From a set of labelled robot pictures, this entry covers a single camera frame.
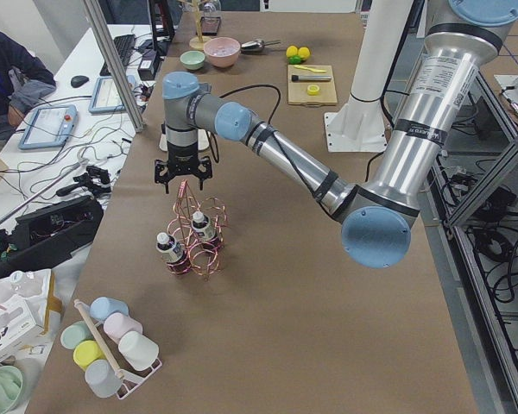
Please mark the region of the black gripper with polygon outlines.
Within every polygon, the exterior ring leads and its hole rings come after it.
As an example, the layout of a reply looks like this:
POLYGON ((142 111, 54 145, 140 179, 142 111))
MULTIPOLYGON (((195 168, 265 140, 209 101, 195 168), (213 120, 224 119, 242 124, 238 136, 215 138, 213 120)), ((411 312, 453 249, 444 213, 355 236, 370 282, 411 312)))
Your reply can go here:
POLYGON ((167 161, 155 160, 154 182, 163 185, 169 193, 168 183, 172 177, 194 175, 199 179, 199 189, 203 189, 204 182, 212 178, 212 161, 206 156, 199 157, 197 144, 189 146, 167 145, 167 161))

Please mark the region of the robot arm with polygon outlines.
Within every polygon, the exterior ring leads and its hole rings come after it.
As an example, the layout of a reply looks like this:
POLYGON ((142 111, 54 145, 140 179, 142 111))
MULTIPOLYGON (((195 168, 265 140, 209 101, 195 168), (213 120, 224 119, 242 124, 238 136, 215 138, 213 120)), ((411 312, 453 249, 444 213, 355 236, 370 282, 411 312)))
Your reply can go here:
POLYGON ((390 267, 407 253, 419 214, 417 195, 456 120, 479 69, 500 52, 518 19, 518 1, 431 1, 426 56, 385 138, 382 100, 409 1, 370 6, 348 102, 325 119, 327 139, 339 152, 379 152, 381 164, 362 184, 344 182, 252 110, 209 93, 189 72, 162 81, 167 160, 155 164, 155 181, 212 175, 198 156, 198 132, 239 141, 311 193, 342 226, 344 250, 372 268, 390 267))

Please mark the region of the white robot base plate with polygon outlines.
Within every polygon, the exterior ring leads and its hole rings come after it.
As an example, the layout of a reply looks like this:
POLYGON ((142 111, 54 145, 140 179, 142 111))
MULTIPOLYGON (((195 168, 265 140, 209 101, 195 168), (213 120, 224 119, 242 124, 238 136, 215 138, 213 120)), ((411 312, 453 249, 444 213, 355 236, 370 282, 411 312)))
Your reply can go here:
POLYGON ((324 114, 329 152, 380 153, 386 149, 385 124, 381 112, 354 113, 343 108, 324 114))

